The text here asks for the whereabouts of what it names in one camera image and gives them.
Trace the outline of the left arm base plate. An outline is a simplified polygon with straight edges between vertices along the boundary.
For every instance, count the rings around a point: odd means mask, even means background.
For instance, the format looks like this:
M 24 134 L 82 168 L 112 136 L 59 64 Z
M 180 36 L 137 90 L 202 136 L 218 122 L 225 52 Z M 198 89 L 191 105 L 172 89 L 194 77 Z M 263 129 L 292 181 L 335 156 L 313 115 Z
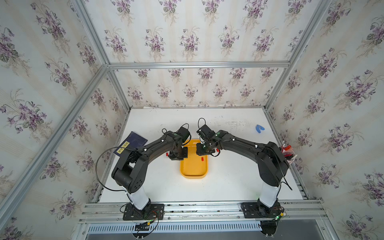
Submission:
M 138 210 L 132 204 L 124 205 L 123 220 L 124 221 L 135 221 L 135 220 L 162 220 L 165 213 L 164 204 L 148 204 L 142 210 Z

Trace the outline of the yellow plastic storage tray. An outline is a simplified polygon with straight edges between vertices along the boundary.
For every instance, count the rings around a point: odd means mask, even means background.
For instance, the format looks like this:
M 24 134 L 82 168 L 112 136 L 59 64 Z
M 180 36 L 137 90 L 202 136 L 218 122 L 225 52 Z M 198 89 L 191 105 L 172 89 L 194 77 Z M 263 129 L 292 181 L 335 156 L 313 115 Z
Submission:
M 198 156 L 196 154 L 196 144 L 200 143 L 198 139 L 192 139 L 186 147 L 188 147 L 188 157 L 181 161 L 180 173 L 187 179 L 202 179 L 209 170 L 209 161 L 207 156 Z

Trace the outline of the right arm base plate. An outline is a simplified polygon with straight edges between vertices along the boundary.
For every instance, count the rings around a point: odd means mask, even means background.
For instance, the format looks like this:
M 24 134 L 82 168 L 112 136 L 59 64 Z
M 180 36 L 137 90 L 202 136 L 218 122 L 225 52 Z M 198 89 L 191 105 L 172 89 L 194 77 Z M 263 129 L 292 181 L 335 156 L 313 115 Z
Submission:
M 241 203 L 241 210 L 246 219 L 274 219 L 279 220 L 285 215 L 285 209 L 276 201 L 272 207 L 261 203 L 260 200 L 252 203 Z

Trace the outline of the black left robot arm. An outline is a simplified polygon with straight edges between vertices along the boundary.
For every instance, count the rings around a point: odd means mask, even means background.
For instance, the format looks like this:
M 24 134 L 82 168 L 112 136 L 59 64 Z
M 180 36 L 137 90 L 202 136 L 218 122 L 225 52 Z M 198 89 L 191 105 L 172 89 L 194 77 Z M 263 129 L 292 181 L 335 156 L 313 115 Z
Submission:
M 151 205 L 150 198 L 142 188 L 149 164 L 165 153 L 169 153 L 172 161 L 186 159 L 188 148 L 185 145 L 191 138 L 189 130 L 181 127 L 177 132 L 165 132 L 159 139 L 140 148 L 117 146 L 106 150 L 123 149 L 111 177 L 121 187 L 118 191 L 126 193 L 135 210 L 148 212 Z

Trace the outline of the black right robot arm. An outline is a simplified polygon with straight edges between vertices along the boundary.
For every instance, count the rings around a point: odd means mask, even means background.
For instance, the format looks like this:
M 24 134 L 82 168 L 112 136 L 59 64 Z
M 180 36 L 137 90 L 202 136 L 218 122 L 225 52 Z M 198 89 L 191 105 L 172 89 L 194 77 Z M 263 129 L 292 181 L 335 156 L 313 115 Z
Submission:
M 199 129 L 197 134 L 203 140 L 202 143 L 197 144 L 199 156 L 212 156 L 217 149 L 234 152 L 255 162 L 258 165 L 260 178 L 264 182 L 258 202 L 268 208 L 275 207 L 282 180 L 290 167 L 277 144 L 251 142 L 223 130 L 215 133 L 210 129 Z

